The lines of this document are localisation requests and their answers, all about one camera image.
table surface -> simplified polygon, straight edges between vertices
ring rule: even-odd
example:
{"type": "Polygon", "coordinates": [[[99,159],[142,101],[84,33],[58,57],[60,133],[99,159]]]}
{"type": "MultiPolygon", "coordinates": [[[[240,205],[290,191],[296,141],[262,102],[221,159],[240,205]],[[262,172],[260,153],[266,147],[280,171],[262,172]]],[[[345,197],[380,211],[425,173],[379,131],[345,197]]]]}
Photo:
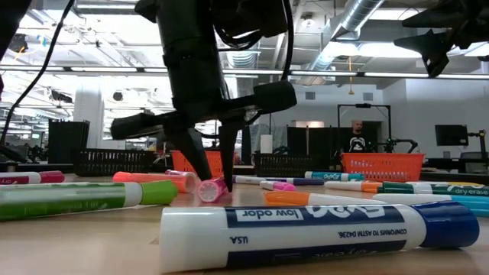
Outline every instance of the table surface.
{"type": "MultiPolygon", "coordinates": [[[[72,178],[109,182],[109,178],[72,178]]],[[[299,191],[371,198],[372,194],[300,187],[299,191]]],[[[219,205],[264,205],[263,190],[235,185],[219,205]]],[[[206,206],[192,194],[179,194],[172,206],[206,206]]],[[[144,275],[159,274],[158,232],[163,206],[61,215],[0,225],[0,274],[144,275]]],[[[182,274],[489,274],[489,219],[480,218],[476,244],[459,250],[411,251],[350,257],[314,264],[246,270],[206,270],[182,274]]]]}

black basket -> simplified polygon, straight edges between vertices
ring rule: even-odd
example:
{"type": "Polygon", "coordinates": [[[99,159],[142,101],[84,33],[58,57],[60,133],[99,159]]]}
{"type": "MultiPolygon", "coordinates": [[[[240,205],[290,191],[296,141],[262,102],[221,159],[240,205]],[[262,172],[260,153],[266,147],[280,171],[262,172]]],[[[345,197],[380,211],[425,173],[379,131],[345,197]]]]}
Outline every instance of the black basket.
{"type": "Polygon", "coordinates": [[[254,167],[261,177],[299,177],[307,171],[327,170],[326,157],[294,156],[279,154],[255,154],[254,167]]]}
{"type": "Polygon", "coordinates": [[[112,149],[81,149],[73,154],[77,176],[113,176],[117,172],[148,173],[154,152],[112,149]]]}

purple marker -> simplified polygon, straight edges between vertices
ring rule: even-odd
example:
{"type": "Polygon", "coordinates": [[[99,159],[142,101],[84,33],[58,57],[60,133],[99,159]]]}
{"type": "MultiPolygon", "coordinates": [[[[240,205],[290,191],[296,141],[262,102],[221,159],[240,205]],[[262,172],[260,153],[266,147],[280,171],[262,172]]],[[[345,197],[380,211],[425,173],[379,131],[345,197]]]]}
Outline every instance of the purple marker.
{"type": "Polygon", "coordinates": [[[292,183],[295,186],[324,186],[324,180],[321,179],[275,178],[267,180],[292,183]]]}

chair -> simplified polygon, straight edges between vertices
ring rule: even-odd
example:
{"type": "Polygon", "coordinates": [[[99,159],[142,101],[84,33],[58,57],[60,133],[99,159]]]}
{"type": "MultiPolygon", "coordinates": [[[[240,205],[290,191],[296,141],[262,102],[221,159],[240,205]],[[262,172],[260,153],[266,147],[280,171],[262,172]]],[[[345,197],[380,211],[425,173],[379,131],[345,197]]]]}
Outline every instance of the chair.
{"type": "MultiPolygon", "coordinates": [[[[463,160],[471,159],[471,160],[481,160],[482,159],[482,153],[481,152],[464,152],[460,153],[460,158],[463,160]]],[[[487,167],[485,166],[485,163],[479,163],[479,162],[474,162],[471,163],[470,161],[465,162],[465,172],[466,173],[487,173],[487,167]]]]}

ceiling duct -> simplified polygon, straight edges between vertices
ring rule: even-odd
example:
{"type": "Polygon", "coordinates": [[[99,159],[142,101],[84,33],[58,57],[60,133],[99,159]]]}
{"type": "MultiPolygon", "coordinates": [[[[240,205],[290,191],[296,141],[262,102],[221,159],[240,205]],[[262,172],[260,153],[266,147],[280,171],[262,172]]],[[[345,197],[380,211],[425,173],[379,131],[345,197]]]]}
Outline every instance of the ceiling duct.
{"type": "MultiPolygon", "coordinates": [[[[326,46],[332,39],[336,40],[358,40],[360,29],[370,16],[384,3],[384,0],[348,0],[345,11],[326,23],[322,31],[321,53],[311,62],[308,70],[327,70],[336,57],[329,56],[325,51],[326,46]]],[[[325,79],[317,76],[305,76],[298,83],[302,85],[324,84],[325,79]]]]}
{"type": "MultiPolygon", "coordinates": [[[[254,45],[249,50],[230,51],[227,53],[227,58],[231,68],[256,69],[258,61],[257,45],[254,45]]],[[[237,78],[236,84],[238,87],[238,97],[253,94],[254,79],[237,78]]]]}

